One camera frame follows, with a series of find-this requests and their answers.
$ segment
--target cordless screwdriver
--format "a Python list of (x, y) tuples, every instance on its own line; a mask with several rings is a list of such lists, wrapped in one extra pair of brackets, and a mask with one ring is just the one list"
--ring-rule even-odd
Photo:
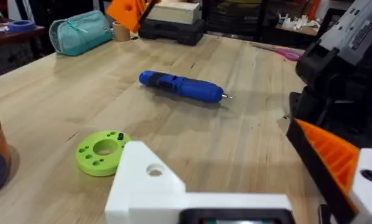
[(147, 86), (192, 98), (206, 103), (217, 103), (222, 98), (231, 98), (224, 94), (223, 89), (214, 83), (177, 77), (161, 72), (144, 71), (139, 75), (139, 81)]

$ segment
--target hole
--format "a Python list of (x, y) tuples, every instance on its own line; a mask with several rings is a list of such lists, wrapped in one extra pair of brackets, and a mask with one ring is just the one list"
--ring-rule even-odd
[(158, 177), (164, 172), (164, 167), (160, 164), (151, 164), (146, 169), (147, 174), (152, 177)]
[(119, 133), (117, 139), (120, 140), (120, 141), (122, 141), (124, 139), (124, 134), (123, 133)]
[(130, 4), (125, 4), (124, 8), (127, 11), (132, 11), (132, 5), (130, 5)]
[(372, 170), (361, 170), (361, 171), (360, 171), (360, 174), (361, 174), (364, 178), (366, 178), (366, 179), (368, 179), (369, 181), (372, 182)]
[(117, 149), (117, 143), (114, 140), (111, 139), (104, 139), (98, 141), (93, 146), (93, 152), (97, 155), (105, 156), (108, 154), (113, 153)]

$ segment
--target teal zipper pouch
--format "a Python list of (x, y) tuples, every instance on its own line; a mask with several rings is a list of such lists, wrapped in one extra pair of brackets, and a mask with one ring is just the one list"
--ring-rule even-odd
[(103, 13), (94, 10), (54, 21), (49, 37), (56, 52), (77, 56), (111, 40), (113, 31)]

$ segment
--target green plastic disc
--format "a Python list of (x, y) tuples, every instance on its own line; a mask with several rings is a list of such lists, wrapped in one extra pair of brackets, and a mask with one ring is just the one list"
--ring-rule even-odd
[(124, 146), (130, 140), (121, 131), (101, 131), (88, 136), (75, 151), (79, 168), (96, 177), (115, 174)]

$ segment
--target pink scissors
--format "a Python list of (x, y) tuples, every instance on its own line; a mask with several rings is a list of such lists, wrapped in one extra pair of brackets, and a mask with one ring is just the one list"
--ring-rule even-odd
[(301, 53), (299, 53), (295, 50), (282, 49), (282, 48), (277, 48), (277, 47), (271, 46), (271, 45), (264, 45), (264, 44), (257, 44), (257, 43), (250, 43), (250, 44), (252, 46), (260, 48), (260, 49), (271, 50), (273, 52), (281, 54), (281, 55), (285, 56), (286, 59), (291, 60), (293, 62), (298, 61), (299, 58), (302, 56)]

